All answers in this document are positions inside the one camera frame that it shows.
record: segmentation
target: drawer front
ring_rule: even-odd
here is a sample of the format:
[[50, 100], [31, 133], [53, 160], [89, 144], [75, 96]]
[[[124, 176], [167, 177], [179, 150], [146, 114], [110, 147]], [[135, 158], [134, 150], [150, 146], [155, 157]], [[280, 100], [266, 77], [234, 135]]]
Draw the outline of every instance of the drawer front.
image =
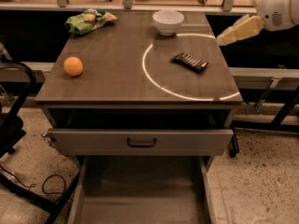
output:
[[215, 156], [227, 148], [233, 131], [132, 131], [50, 129], [54, 145], [65, 155]]

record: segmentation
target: black chair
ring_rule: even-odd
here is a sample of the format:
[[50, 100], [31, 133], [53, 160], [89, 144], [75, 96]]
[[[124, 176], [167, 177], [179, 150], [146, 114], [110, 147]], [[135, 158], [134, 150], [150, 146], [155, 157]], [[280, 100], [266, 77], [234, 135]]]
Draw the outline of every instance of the black chair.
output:
[[[3, 69], [18, 69], [29, 77], [29, 82], [21, 91], [18, 98], [7, 113], [2, 113], [2, 106], [0, 104], [0, 158], [2, 158], [6, 153], [13, 154], [14, 146], [22, 137], [26, 135], [26, 132], [22, 129], [23, 121], [18, 116], [18, 112], [28, 97], [30, 90], [36, 84], [35, 73], [23, 63], [8, 60], [2, 56], [0, 62], [0, 72]], [[29, 203], [32, 203], [50, 213], [50, 216], [46, 221], [47, 224], [53, 223], [55, 221], [56, 217], [60, 214], [67, 200], [75, 190], [77, 183], [78, 174], [69, 185], [68, 189], [66, 189], [66, 191], [62, 194], [60, 199], [57, 202], [52, 202], [28, 189], [17, 185], [13, 181], [9, 180], [5, 175], [0, 173], [0, 185], [4, 186], [12, 193], [25, 198]]]

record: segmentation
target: drawer handle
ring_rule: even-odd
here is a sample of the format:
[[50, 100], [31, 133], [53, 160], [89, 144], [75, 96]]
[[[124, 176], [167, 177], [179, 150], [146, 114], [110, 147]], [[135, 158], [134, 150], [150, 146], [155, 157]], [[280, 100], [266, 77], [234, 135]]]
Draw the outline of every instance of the drawer handle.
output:
[[152, 140], [133, 140], [131, 138], [127, 138], [127, 145], [129, 147], [155, 147], [157, 139], [153, 138]]

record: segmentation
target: terrazzo floor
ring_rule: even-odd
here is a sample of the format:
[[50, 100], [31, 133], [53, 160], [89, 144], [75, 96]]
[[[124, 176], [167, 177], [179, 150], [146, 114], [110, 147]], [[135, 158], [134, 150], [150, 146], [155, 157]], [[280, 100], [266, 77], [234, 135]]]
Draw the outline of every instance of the terrazzo floor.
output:
[[[261, 115], [245, 107], [238, 119], [271, 120], [279, 107], [266, 106]], [[286, 122], [299, 125], [298, 106]], [[61, 175], [68, 185], [78, 172], [71, 157], [65, 157], [43, 139], [50, 124], [39, 108], [25, 107], [20, 116], [27, 134], [5, 155], [5, 165], [31, 191], [55, 200], [59, 195], [43, 193], [50, 175]], [[240, 153], [234, 158], [226, 151], [216, 157], [208, 171], [208, 184], [217, 224], [297, 224], [299, 223], [299, 135], [236, 130]], [[47, 182], [48, 192], [61, 192], [64, 183], [54, 177]], [[40, 224], [48, 213], [0, 187], [0, 223]], [[55, 224], [67, 223], [69, 200]]]

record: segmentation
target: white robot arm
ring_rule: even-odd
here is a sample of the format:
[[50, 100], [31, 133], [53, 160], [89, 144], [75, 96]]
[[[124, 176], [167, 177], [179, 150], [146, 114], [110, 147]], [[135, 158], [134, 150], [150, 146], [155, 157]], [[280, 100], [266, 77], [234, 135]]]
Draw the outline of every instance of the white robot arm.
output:
[[260, 0], [257, 15], [245, 15], [217, 36], [217, 43], [225, 46], [255, 36], [262, 29], [279, 31], [299, 24], [299, 0]]

